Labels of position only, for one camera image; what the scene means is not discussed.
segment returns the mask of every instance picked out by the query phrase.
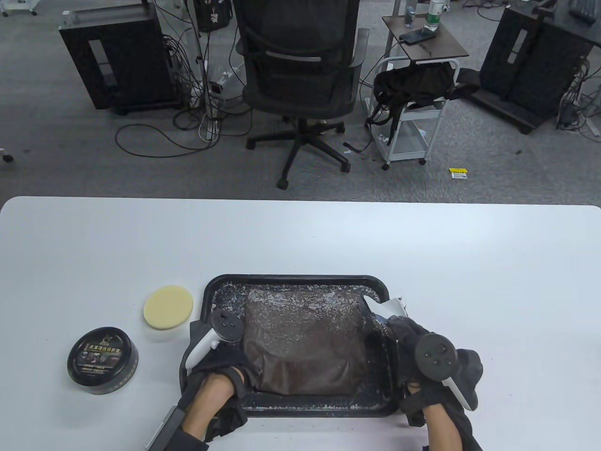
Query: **chair wheel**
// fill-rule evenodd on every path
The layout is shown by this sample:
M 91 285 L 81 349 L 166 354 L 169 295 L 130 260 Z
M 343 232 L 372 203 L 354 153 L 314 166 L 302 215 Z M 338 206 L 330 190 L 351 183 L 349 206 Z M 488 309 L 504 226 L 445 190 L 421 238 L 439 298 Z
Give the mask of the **chair wheel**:
M 282 190 L 284 190 L 284 191 L 285 191 L 286 189 L 288 189 L 288 180 L 279 179 L 279 180 L 278 180 L 277 187 L 278 187 L 279 189 L 282 189 Z

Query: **gray carpet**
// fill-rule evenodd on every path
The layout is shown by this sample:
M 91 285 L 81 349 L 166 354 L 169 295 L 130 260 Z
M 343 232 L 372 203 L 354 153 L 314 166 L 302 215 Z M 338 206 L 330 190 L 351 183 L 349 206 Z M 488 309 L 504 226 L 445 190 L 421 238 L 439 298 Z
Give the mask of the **gray carpet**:
M 0 147 L 15 157 L 12 164 L 0 162 L 0 205 L 18 195 L 601 205 L 601 144 L 556 131 L 552 123 L 524 136 L 461 100 L 448 109 L 427 165 L 393 162 L 384 172 L 382 161 L 372 161 L 371 153 L 352 153 L 347 155 L 352 170 L 343 174 L 335 162 L 306 149 L 294 163 L 287 191 L 276 189 L 275 182 L 289 143 L 258 144 L 251 151 L 245 149 L 244 138 L 223 137 L 215 148 L 183 158 L 127 155 L 113 142 L 116 128 L 126 123 L 153 124 L 192 147 L 201 141 L 195 132 L 173 129 L 171 110 L 118 117 L 92 106 L 57 27 L 63 10 L 119 3 L 125 2 L 42 0 L 37 17 L 22 11 L 0 17 Z M 391 9 L 388 0 L 361 4 L 359 26 L 371 28 L 363 74 L 383 52 L 387 32 L 381 16 Z M 499 18 L 501 10 L 484 14 Z M 496 23 L 457 3 L 443 20 L 471 54 L 464 65 L 479 68 Z M 177 20 L 169 22 L 176 31 L 183 30 Z M 232 23 L 212 34 L 213 77 L 228 66 L 234 29 Z M 593 52 L 591 60 L 596 69 L 600 55 Z M 234 65 L 240 61 L 234 55 Z M 240 86 L 231 89 L 233 95 L 240 93 Z M 243 132 L 248 120 L 228 120 L 224 132 Z M 362 147 L 368 139 L 363 120 L 358 105 L 345 118 L 345 136 L 332 133 L 326 140 L 340 150 L 344 140 Z M 253 133 L 285 127 L 278 117 L 253 116 Z M 147 130 L 127 131 L 123 143 L 143 153 L 177 152 Z M 449 167 L 467 168 L 468 180 L 452 180 Z

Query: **computer case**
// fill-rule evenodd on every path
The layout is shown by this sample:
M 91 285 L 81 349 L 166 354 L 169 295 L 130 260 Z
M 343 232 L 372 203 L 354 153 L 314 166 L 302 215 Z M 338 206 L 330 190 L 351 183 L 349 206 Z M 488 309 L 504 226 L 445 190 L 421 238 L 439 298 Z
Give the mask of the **computer case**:
M 66 11 L 59 31 L 97 109 L 182 106 L 152 3 Z
M 471 100 L 528 133 L 557 114 L 591 48 L 552 21 L 506 8 Z

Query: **black glove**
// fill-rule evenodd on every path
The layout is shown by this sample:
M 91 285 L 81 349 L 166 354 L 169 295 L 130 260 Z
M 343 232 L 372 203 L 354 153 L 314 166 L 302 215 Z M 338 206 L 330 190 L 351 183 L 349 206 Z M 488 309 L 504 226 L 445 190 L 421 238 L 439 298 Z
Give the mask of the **black glove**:
M 463 451 L 481 450 L 480 445 L 472 435 L 472 423 L 465 415 L 461 403 L 450 388 L 445 387 L 441 382 L 428 379 L 419 371 L 415 360 L 415 347 L 419 339 L 430 332 L 411 318 L 400 316 L 389 318 L 387 326 L 398 340 L 398 375 L 403 393 L 400 407 L 407 415 L 409 424 L 411 426 L 423 426 L 425 420 L 422 409 L 429 405 L 442 404 L 459 431 Z M 465 349 L 457 350 L 460 358 L 464 352 L 467 351 Z M 407 387 L 411 382 L 419 384 L 421 387 L 419 392 L 409 393 Z
M 180 365 L 180 388 L 182 398 L 178 407 L 184 410 L 194 400 L 203 381 L 211 373 L 227 376 L 234 385 L 234 396 L 217 412 L 211 420 L 205 435 L 205 442 L 209 442 L 218 435 L 226 435 L 243 426 L 246 421 L 246 413 L 242 408 L 242 400 L 246 396 L 247 389 L 256 383 L 258 372 L 255 366 L 248 360 L 239 343 L 221 342 L 216 349 L 209 353 L 190 371 L 186 371 L 186 360 L 191 350 L 203 338 L 206 325 L 200 321 L 190 324 L 190 346 L 184 353 Z M 244 380 L 234 370 L 240 370 L 244 374 Z

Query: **black tray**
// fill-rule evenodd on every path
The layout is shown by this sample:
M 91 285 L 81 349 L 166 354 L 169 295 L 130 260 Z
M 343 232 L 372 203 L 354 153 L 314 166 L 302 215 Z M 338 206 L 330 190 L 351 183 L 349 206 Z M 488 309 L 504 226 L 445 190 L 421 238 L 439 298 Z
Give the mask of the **black tray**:
M 301 286 L 331 290 L 341 286 L 366 294 L 377 302 L 389 299 L 386 286 L 368 275 L 247 275 L 224 274 L 215 277 L 204 290 L 200 319 L 207 321 L 214 309 L 224 308 L 244 319 L 250 286 L 273 291 L 289 291 Z M 245 399 L 249 416 L 263 417 L 385 417 L 398 409 L 396 351 L 384 333 L 372 334 L 366 341 L 369 371 L 357 392 L 351 396 L 283 396 L 253 391 Z

